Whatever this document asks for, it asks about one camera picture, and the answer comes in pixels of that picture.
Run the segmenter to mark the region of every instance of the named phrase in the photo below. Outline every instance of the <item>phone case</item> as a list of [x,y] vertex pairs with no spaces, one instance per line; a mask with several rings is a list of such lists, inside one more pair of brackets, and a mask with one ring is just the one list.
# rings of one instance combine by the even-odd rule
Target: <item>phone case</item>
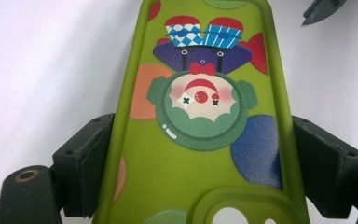
[[94,223],[309,223],[266,0],[145,0]]

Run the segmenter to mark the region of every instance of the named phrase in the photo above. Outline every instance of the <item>green phone case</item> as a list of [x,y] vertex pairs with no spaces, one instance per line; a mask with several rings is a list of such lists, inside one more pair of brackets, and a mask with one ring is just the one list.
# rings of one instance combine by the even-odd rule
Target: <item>green phone case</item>
[[307,224],[266,0],[145,0],[93,219]]

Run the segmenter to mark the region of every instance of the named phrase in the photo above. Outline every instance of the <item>red bow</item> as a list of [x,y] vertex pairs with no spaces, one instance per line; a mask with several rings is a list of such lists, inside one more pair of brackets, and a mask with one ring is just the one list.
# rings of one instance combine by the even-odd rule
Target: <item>red bow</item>
[[209,76],[214,76],[216,74],[216,70],[214,70],[213,63],[207,63],[205,65],[201,65],[199,63],[192,63],[190,65],[190,74],[197,75],[197,74],[206,74]]

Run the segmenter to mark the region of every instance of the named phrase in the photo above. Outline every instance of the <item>red nose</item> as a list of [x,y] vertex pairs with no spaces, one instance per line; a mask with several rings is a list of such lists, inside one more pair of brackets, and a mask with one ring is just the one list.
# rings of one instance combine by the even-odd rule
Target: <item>red nose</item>
[[208,100],[208,94],[205,91],[197,91],[195,98],[197,102],[203,104]]

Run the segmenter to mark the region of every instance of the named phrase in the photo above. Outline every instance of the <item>white background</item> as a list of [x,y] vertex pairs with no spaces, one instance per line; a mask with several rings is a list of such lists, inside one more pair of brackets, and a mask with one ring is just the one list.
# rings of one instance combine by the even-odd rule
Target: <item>white background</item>
[[[270,0],[292,114],[358,148],[358,0],[301,27],[312,0]],[[0,188],[115,112],[141,0],[0,0]],[[312,224],[353,224],[322,218]],[[90,223],[81,218],[64,223]]]

